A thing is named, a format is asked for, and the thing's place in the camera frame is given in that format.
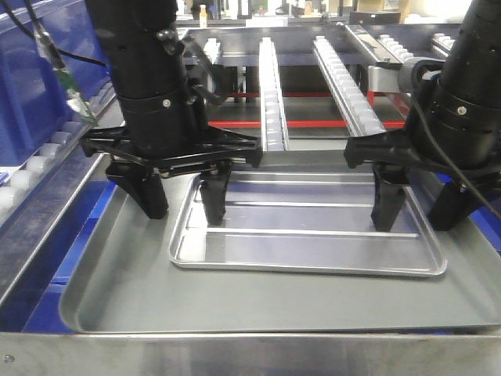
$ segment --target metal tray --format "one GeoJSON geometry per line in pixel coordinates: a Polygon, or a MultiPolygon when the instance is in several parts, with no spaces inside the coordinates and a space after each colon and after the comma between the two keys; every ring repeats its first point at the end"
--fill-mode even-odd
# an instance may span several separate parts
{"type": "Polygon", "coordinates": [[[370,173],[234,172],[221,226],[193,178],[170,244],[184,268],[432,277],[447,262],[411,193],[390,233],[370,219],[370,173]]]}
{"type": "MultiPolygon", "coordinates": [[[[337,160],[345,166],[342,152],[337,160]]],[[[304,171],[300,162],[294,167],[304,171]]],[[[501,325],[501,258],[470,221],[436,233],[448,260],[447,272],[437,277],[179,268],[167,249],[191,179],[164,181],[165,220],[148,220],[130,197],[115,191],[61,298],[60,315],[69,328],[386,333],[501,325]]],[[[429,204],[423,192],[416,193],[421,204],[429,204]]]]}

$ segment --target blue bin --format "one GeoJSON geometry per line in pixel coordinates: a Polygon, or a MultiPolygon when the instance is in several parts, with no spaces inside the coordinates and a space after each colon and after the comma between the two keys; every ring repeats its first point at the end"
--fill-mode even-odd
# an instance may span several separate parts
{"type": "MultiPolygon", "coordinates": [[[[13,8],[19,2],[10,1],[13,8]]],[[[83,0],[35,3],[35,12],[60,49],[104,60],[83,0]]],[[[17,13],[32,30],[27,13],[17,13]]],[[[105,67],[64,58],[88,99],[109,80],[105,67]]],[[[36,45],[0,20],[0,166],[22,165],[71,117],[66,94],[36,45]]]]}

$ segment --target small aluminum tray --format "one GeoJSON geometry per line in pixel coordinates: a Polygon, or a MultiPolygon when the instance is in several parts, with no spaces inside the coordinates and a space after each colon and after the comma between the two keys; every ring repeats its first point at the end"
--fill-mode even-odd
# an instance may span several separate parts
{"type": "Polygon", "coordinates": [[[193,178],[170,243],[177,266],[432,277],[447,261],[412,191],[390,233],[370,212],[370,173],[234,172],[221,226],[193,178]]]}

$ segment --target black cable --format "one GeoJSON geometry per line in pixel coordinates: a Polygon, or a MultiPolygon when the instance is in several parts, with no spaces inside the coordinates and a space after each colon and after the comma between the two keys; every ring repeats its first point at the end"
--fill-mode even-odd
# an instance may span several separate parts
{"type": "Polygon", "coordinates": [[[470,192],[477,198],[477,200],[479,200],[497,219],[501,220],[501,213],[499,213],[496,210],[496,208],[494,208],[494,206],[492,206],[492,204],[487,201],[484,195],[480,193],[480,191],[475,187],[475,185],[471,182],[471,180],[469,180],[463,174],[461,169],[456,166],[456,164],[452,161],[452,159],[449,158],[449,156],[440,147],[440,145],[438,145],[437,140],[434,138],[433,134],[431,134],[430,125],[428,124],[423,108],[421,107],[421,105],[418,104],[414,96],[411,97],[411,101],[413,102],[413,107],[421,119],[424,132],[426,133],[426,136],[430,141],[431,145],[433,146],[433,148],[435,148],[440,157],[454,171],[454,173],[456,173],[456,175],[461,179],[461,182],[467,187],[467,189],[470,190],[470,192]]]}
{"type": "Polygon", "coordinates": [[[31,22],[33,22],[33,25],[40,29],[40,20],[37,18],[37,13],[34,12],[33,6],[31,4],[30,0],[23,0],[24,1],[24,6],[26,6],[26,10],[28,11],[28,15],[31,18],[31,22]]]}
{"type": "MultiPolygon", "coordinates": [[[[14,22],[14,24],[26,35],[28,36],[29,38],[31,39],[34,39],[34,35],[33,33],[26,27],[24,26],[21,21],[19,21],[19,19],[16,17],[16,15],[14,14],[12,8],[10,8],[9,4],[7,3],[6,0],[0,0],[0,4],[3,5],[3,7],[5,8],[5,12],[7,13],[7,15],[9,16],[9,18],[11,19],[12,22],[14,22]]],[[[86,63],[91,63],[91,64],[95,64],[95,65],[100,65],[101,67],[105,67],[106,66],[106,63],[104,63],[103,61],[101,60],[97,60],[97,59],[93,59],[91,57],[86,57],[86,56],[80,56],[80,55],[76,55],[72,52],[68,52],[64,49],[57,49],[57,51],[61,54],[61,55],[64,55],[64,56],[68,56],[72,59],[75,59],[75,60],[80,60],[80,61],[84,61],[86,63]]]]}

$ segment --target black cylindrical actuator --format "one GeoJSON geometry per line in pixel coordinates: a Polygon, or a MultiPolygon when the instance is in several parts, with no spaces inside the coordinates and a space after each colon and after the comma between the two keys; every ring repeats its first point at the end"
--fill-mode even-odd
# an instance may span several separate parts
{"type": "Polygon", "coordinates": [[[175,32],[175,0],[85,0],[111,80],[141,157],[170,157],[189,147],[196,128],[179,54],[157,32],[175,32]]]}
{"type": "MultiPolygon", "coordinates": [[[[473,0],[438,84],[418,100],[433,136],[458,167],[487,162],[501,123],[501,0],[473,0]]],[[[420,125],[409,131],[421,153],[443,162],[420,125]]]]}

